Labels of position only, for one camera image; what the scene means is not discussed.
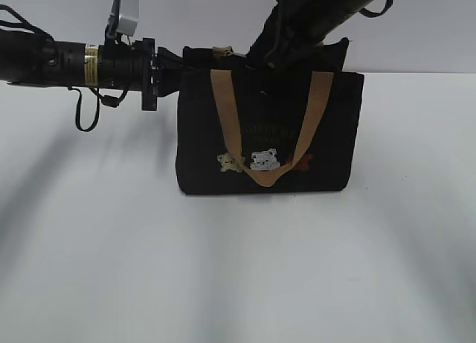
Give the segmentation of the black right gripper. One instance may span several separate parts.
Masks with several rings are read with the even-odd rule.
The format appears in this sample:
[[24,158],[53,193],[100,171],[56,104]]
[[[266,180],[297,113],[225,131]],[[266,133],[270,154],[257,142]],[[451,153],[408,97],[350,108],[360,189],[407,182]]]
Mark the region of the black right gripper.
[[285,68],[326,37],[320,14],[326,0],[275,1],[261,34],[246,54],[251,68]]

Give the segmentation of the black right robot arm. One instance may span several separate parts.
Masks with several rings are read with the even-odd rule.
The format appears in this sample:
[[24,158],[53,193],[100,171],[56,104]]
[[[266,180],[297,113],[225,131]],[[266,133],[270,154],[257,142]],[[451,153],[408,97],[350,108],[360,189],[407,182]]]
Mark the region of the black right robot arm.
[[326,36],[360,13],[383,16],[393,0],[275,0],[263,30],[246,54],[252,68],[283,71],[318,51]]

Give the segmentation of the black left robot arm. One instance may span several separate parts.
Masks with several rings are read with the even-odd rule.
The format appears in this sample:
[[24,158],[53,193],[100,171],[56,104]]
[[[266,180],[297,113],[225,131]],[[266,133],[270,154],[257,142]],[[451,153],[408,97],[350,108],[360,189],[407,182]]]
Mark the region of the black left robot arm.
[[1,80],[14,86],[140,92],[142,109],[155,111],[158,98],[179,90],[185,68],[180,56],[150,38],[90,45],[1,31]]

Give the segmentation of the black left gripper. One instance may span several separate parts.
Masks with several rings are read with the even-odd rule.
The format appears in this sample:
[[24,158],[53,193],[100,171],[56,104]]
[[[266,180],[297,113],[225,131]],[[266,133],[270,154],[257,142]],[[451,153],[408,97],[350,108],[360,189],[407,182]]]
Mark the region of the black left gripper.
[[142,87],[141,109],[156,111],[158,99],[179,91],[181,76],[186,69],[179,55],[164,47],[155,46],[155,40],[143,38],[141,43]]

